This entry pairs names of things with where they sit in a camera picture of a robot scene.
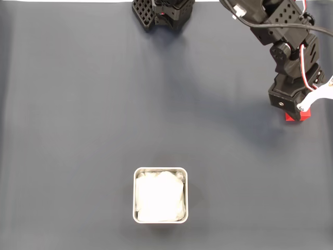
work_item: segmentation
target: white tissue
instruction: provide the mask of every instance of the white tissue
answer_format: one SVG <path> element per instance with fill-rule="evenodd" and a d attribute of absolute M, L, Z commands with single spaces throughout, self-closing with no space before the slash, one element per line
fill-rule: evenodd
<path fill-rule="evenodd" d="M 147 172 L 136 179 L 136 211 L 139 221 L 178 221 L 185 216 L 184 175 Z"/>

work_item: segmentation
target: gray fabric surface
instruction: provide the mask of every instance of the gray fabric surface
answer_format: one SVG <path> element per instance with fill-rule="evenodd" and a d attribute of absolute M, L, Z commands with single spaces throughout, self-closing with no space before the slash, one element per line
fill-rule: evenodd
<path fill-rule="evenodd" d="M 180 34 L 146 34 L 130 3 L 0 12 L 1 249 L 332 249 L 332 105 L 284 122 L 269 46 L 220 3 Z M 136 224 L 135 169 L 169 166 L 188 221 Z"/>

